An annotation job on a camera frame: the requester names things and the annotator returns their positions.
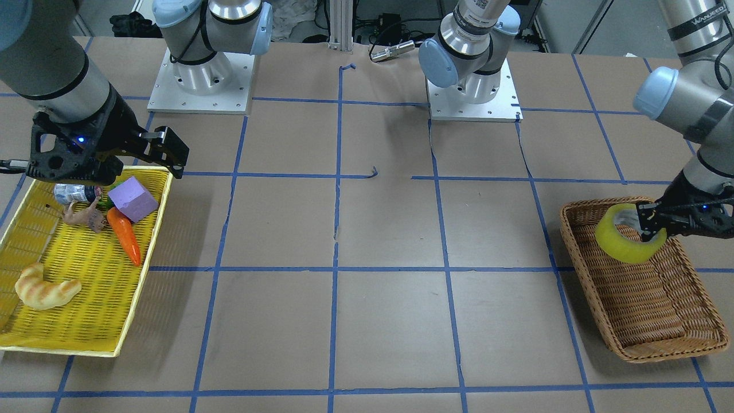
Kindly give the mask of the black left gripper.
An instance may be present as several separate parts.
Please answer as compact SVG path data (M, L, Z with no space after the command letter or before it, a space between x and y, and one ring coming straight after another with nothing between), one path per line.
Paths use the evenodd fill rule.
M696 188L680 172L661 198L635 202L641 241L653 240L663 228L668 237L731 239L733 218L727 205L732 207L732 185L714 195Z

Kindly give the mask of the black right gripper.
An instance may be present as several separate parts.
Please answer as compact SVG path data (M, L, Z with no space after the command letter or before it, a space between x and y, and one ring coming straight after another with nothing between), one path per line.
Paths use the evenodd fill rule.
M53 121L39 111L33 117L27 176L76 185L112 185L121 175L121 156L135 157L183 177L190 149L170 127L142 128L118 92L102 108L73 123Z

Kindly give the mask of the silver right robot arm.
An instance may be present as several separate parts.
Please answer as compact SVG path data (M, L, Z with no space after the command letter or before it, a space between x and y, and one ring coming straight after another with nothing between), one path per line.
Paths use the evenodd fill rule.
M112 185L122 156L181 178L189 147L173 129L147 131L70 35L79 1L2 2L2 82L37 112L28 159L2 161L3 174L78 185ZM274 11L265 1L155 1L173 91L214 97L234 86L229 54L270 48Z

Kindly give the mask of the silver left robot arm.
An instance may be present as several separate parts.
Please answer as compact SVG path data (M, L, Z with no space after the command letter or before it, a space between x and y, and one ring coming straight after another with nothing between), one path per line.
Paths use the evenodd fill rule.
M656 201L613 212L645 243L676 235L732 237L732 4L660 1L681 68L656 68L639 87L634 109L699 146ZM499 86L509 39L521 26L507 1L459 1L438 33L419 47L420 67L436 87Z

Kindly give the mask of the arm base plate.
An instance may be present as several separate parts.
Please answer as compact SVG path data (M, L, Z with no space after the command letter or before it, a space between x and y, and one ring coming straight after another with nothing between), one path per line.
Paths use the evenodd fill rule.
M258 57L218 53L202 65L171 63L166 50L147 109L156 113L247 115Z
M433 121L519 122L524 119L508 60L490 75L470 74L459 84L425 81Z

